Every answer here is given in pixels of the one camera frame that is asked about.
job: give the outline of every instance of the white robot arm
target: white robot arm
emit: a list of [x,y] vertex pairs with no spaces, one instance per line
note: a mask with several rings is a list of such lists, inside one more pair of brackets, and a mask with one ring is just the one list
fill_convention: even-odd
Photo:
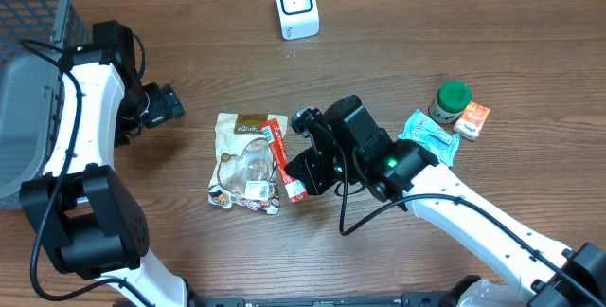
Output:
[[[154,127],[185,111],[170,86],[142,86],[142,74],[134,69],[134,36],[127,27],[116,21],[99,23],[93,27],[93,37],[90,45],[66,49],[57,62],[63,72],[61,123],[44,176],[22,185],[22,208],[39,230],[75,126],[76,82],[81,91],[80,127],[61,182],[62,203],[51,210],[45,227],[42,244],[49,259],[62,273],[120,282],[108,284],[136,306],[196,306],[198,299],[186,282],[172,275],[149,250],[145,216],[117,179],[113,157],[114,146],[128,144],[131,130],[138,128],[140,133],[142,126]],[[92,214],[75,218],[64,214],[84,202],[90,203]]]
[[[459,305],[604,305],[606,254],[591,244],[575,253],[517,222],[419,144],[392,141],[358,97],[341,99],[324,114],[304,109],[293,117],[292,127],[298,135],[310,137],[312,147],[285,171],[300,180],[308,194],[322,194],[337,181],[360,182],[378,200],[392,201],[347,231],[341,223],[342,235],[398,206],[454,237],[508,285],[473,284],[457,296]],[[341,221],[347,203],[347,194],[343,195]],[[591,260],[579,264],[580,258]]]

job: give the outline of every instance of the black wire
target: black wire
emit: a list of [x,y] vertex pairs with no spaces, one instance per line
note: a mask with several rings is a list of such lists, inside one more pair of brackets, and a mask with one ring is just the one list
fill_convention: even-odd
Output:
[[[339,184],[337,184],[337,187],[334,188],[334,195],[336,195],[337,197],[343,197],[343,193],[339,193],[339,188],[341,188],[341,185],[343,185],[343,182],[339,182]],[[358,194],[364,190],[366,190],[366,188],[364,186],[361,186],[359,189],[355,190],[354,192],[348,192],[348,195]]]
[[139,47],[141,48],[141,66],[136,74],[139,80],[141,80],[143,79],[143,74],[145,73],[145,48],[143,48],[143,43],[141,42],[139,36],[133,33],[133,37],[136,39],[136,42],[139,43]]
[[351,151],[351,159],[353,160],[353,168],[356,170],[356,173],[358,173],[360,179],[368,184],[368,178],[366,178],[362,170],[360,170],[360,165],[358,165],[358,146],[354,147]]
[[[32,54],[34,54],[34,55],[44,59],[45,61],[51,63],[52,65],[56,66],[59,69],[60,76],[63,74],[61,67],[59,66],[59,63],[57,61],[51,59],[50,57],[46,56],[44,53],[36,50],[35,48],[33,48],[29,45],[32,44],[32,45],[45,47],[50,50],[58,51],[60,53],[63,53],[63,50],[61,50],[53,45],[46,45],[44,43],[41,43],[38,41],[31,41],[31,40],[20,40],[19,44],[21,44],[21,46],[24,49],[31,52]],[[67,147],[67,150],[65,151],[65,162],[63,163],[61,172],[59,173],[59,176],[57,177],[57,181],[55,182],[55,186],[52,190],[52,193],[50,194],[50,198],[48,200],[48,204],[46,205],[45,214],[43,215],[42,221],[40,222],[40,226],[38,227],[38,230],[36,231],[36,240],[34,242],[33,250],[31,252],[31,260],[29,263],[29,279],[31,281],[31,286],[33,287],[36,294],[38,294],[41,298],[47,299],[49,301],[65,301],[65,300],[68,300],[71,298],[78,297],[84,293],[90,292],[93,289],[98,288],[104,284],[117,283],[120,286],[123,286],[124,288],[126,288],[129,292],[131,292],[146,307],[153,307],[153,305],[149,301],[147,301],[147,299],[145,297],[143,297],[141,295],[141,293],[139,293],[125,279],[122,280],[122,279],[117,279],[117,278],[110,278],[110,279],[105,279],[105,280],[99,280],[95,283],[91,283],[85,287],[82,287],[81,289],[79,289],[77,291],[74,291],[69,294],[61,295],[61,296],[53,296],[53,295],[48,294],[47,292],[45,292],[45,290],[42,288],[42,286],[40,286],[40,282],[38,281],[38,258],[40,255],[40,248],[42,247],[42,239],[45,234],[46,225],[48,223],[48,218],[50,217],[51,211],[55,205],[55,201],[57,201],[57,197],[59,196],[59,192],[61,190],[62,182],[65,179],[65,176],[67,175],[67,171],[69,170],[69,165],[71,164],[72,157],[74,155],[74,149],[76,148],[76,138],[78,136],[78,129],[80,128],[80,118],[82,115],[82,90],[80,88],[80,84],[78,83],[78,80],[76,80],[74,75],[71,73],[71,71],[69,71],[69,70],[65,71],[64,74],[67,75],[67,77],[69,78],[70,81],[72,81],[72,83],[74,83],[74,87],[76,89],[76,115],[74,118],[74,126],[72,128],[72,134],[69,137],[69,145]]]
[[[328,135],[330,137],[330,139],[332,139],[332,142],[334,142],[334,144],[336,145],[337,149],[339,150],[339,153],[343,157],[343,162],[345,164],[345,166],[343,167],[343,173],[345,174],[344,183],[347,184],[348,166],[347,166],[345,154],[343,152],[343,149],[341,148],[341,145],[339,145],[339,143],[336,141],[334,136],[332,136],[332,134],[329,131],[322,128],[319,124],[313,122],[312,125],[318,129],[320,129],[324,134]],[[353,153],[352,160],[354,163],[354,167],[356,167],[356,171],[358,172],[358,175],[362,174],[361,177],[365,178],[364,174],[362,173],[362,171],[360,171],[360,168],[357,164],[357,159],[356,159],[357,151],[358,151],[357,148],[354,148],[353,152],[352,152]],[[368,223],[373,218],[377,217],[379,214],[389,210],[392,207],[396,207],[400,204],[418,200],[418,199],[448,200],[448,201],[453,201],[456,204],[460,204],[460,205],[466,206],[468,208],[471,208],[472,210],[474,210],[477,213],[479,213],[480,215],[482,215],[484,218],[488,219],[490,222],[492,222],[495,226],[497,226],[503,232],[505,232],[513,241],[515,241],[523,249],[528,251],[535,259],[539,260],[539,262],[543,263],[545,266],[547,266],[549,269],[551,269],[554,273],[556,273],[558,276],[560,276],[560,278],[562,280],[566,281],[568,284],[572,285],[581,294],[583,294],[584,296],[589,298],[592,302],[595,303],[595,305],[597,305],[598,307],[606,307],[606,304],[604,304],[600,299],[596,298],[596,296],[594,296],[591,292],[589,292],[587,289],[585,289],[585,287],[580,285],[578,282],[576,282],[574,279],[572,279],[570,276],[568,276],[566,273],[564,273],[557,265],[555,265],[550,260],[548,260],[546,257],[544,257],[540,250],[534,249],[532,246],[530,246],[528,243],[526,243],[524,240],[522,240],[518,235],[516,235],[513,231],[511,231],[508,227],[506,227],[503,223],[501,223],[499,220],[497,220],[492,215],[487,213],[484,209],[482,209],[481,207],[477,206],[474,203],[464,200],[461,197],[453,197],[451,195],[440,194],[440,193],[424,193],[424,194],[416,194],[413,196],[403,197],[397,201],[391,202],[389,204],[385,204],[382,207],[377,208],[372,213],[368,214],[365,218],[360,220],[358,223],[356,223],[355,225],[350,227],[348,230],[344,230],[343,224],[345,221],[345,210],[346,210],[346,206],[347,206],[347,198],[348,198],[348,190],[347,190],[347,186],[344,186],[343,203],[341,205],[341,217],[339,219],[339,232],[341,233],[342,236],[347,236],[347,235],[351,234],[352,232],[354,232],[355,230],[357,230],[364,224]]]
[[339,217],[339,232],[341,232],[341,235],[343,235],[343,227],[345,224],[345,209],[348,205],[348,162],[345,158],[345,153],[343,152],[341,145],[339,145],[339,142],[337,142],[337,139],[335,139],[334,136],[332,136],[332,134],[329,131],[325,130],[322,126],[320,126],[316,122],[312,122],[311,126],[322,131],[322,133],[327,135],[332,140],[332,143],[334,143],[334,146],[337,148],[337,150],[341,154],[341,158],[343,160],[343,202],[341,203],[341,216]]
[[53,63],[55,61],[53,59],[47,57],[45,54],[43,54],[41,52],[34,52],[34,51],[32,51],[31,50],[32,47],[29,46],[29,45],[36,45],[36,46],[40,46],[40,47],[43,47],[43,48],[46,48],[46,49],[57,51],[59,53],[63,53],[63,50],[61,50],[60,48],[58,48],[58,47],[56,47],[54,45],[48,45],[46,43],[42,43],[42,42],[36,41],[36,40],[22,39],[22,40],[19,40],[19,44],[21,44],[21,46],[24,47],[27,51],[33,53],[34,55],[36,55],[36,56],[38,56],[40,58],[45,59],[49,63]]

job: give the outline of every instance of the food package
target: food package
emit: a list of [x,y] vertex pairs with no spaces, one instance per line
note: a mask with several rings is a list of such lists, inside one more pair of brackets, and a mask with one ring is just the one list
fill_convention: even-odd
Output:
[[419,109],[408,118],[404,124],[399,139],[410,139],[435,154],[439,161],[448,167],[453,166],[456,151],[461,137],[450,135],[432,119],[424,115]]
[[284,116],[219,114],[215,126],[217,165],[208,185],[210,204],[277,214],[276,162],[261,130],[261,124],[272,118],[287,130]]
[[480,136],[480,131],[482,131],[482,126],[484,126],[484,121],[489,116],[489,112],[489,108],[470,102],[454,124],[453,130],[461,133],[469,140],[476,140]]
[[288,194],[288,198],[291,200],[291,203],[295,203],[309,197],[309,194],[305,190],[305,185],[303,185],[303,183],[301,183],[299,180],[292,178],[284,171],[284,168],[286,165],[288,165],[288,157],[286,156],[284,139],[282,138],[282,132],[277,119],[272,118],[269,121],[263,122],[261,127],[267,142],[269,142],[269,147],[272,149],[272,154],[274,154],[277,169],[280,172],[280,176],[284,182],[284,188],[286,189],[286,193]]

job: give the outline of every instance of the white device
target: white device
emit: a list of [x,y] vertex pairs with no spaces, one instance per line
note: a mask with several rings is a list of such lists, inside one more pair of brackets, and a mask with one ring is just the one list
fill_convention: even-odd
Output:
[[293,40],[316,35],[320,17],[315,0],[276,0],[282,37]]

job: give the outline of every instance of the wood grain surface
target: wood grain surface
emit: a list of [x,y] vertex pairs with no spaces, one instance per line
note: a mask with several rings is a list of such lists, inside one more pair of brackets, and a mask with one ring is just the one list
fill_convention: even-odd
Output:
[[[436,227],[389,210],[339,236],[340,200],[277,216],[212,207],[220,112],[291,116],[357,94],[393,138],[439,86],[466,82],[491,108],[454,172],[514,218],[573,248],[606,249],[606,0],[318,0],[318,36],[284,42],[275,0],[74,0],[87,23],[117,19],[146,47],[145,81],[170,83],[187,114],[116,150],[116,171],[145,210],[151,249],[203,297],[398,295],[450,289],[467,274],[500,282]],[[309,147],[286,134],[289,157]],[[350,226],[380,205],[352,197]],[[34,233],[0,212],[0,306],[50,306],[28,281]],[[83,282],[53,270],[53,293]],[[65,306],[108,306],[98,289]]]

